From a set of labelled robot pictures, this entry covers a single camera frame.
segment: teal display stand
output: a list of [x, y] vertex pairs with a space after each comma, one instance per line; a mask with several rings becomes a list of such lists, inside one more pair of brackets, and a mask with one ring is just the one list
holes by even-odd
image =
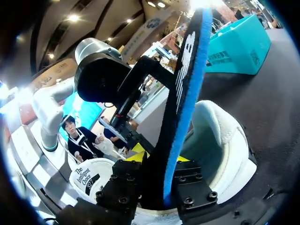
[[257, 16], [245, 17], [210, 38], [206, 72], [256, 75], [270, 45], [269, 36]]

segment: white sneaker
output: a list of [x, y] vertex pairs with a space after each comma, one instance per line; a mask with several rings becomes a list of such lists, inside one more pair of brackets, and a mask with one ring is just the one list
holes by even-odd
[[256, 161], [237, 120], [211, 101], [195, 105], [193, 130], [181, 156], [201, 166], [203, 178], [218, 193], [218, 204], [235, 196], [256, 171]]

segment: banner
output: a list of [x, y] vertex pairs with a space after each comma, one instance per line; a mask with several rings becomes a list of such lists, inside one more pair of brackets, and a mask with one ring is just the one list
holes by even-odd
[[125, 45], [122, 50], [122, 57], [124, 62], [128, 62], [129, 58], [143, 43], [143, 41], [163, 22], [165, 22], [175, 9], [169, 7], [167, 9], [159, 10], [155, 16], [149, 19], [138, 31], [132, 36], [130, 41]]

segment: white logo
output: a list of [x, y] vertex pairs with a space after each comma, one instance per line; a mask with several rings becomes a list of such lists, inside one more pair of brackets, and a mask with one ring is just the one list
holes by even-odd
[[190, 35], [190, 34], [188, 35], [186, 44], [184, 46], [184, 51], [182, 54], [182, 59], [181, 59], [182, 68], [180, 69], [180, 71], [177, 75], [177, 79], [176, 79], [176, 96], [177, 96], [176, 113], [178, 111], [181, 96], [182, 96], [182, 90], [183, 90], [182, 82], [183, 82], [183, 79], [187, 75], [189, 63], [190, 63], [191, 56], [192, 56], [192, 51], [193, 51], [194, 42], [195, 42], [195, 36], [196, 36], [195, 31], [193, 31], [192, 35]]

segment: gray floor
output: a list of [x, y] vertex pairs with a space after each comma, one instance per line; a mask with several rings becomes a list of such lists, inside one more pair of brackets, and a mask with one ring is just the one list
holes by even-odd
[[[239, 205], [269, 188], [289, 189], [300, 164], [300, 59], [284, 30], [269, 30], [272, 45], [256, 76], [206, 74], [199, 99], [209, 99], [246, 127], [258, 169], [230, 202]], [[283, 196], [274, 197], [278, 205]]]

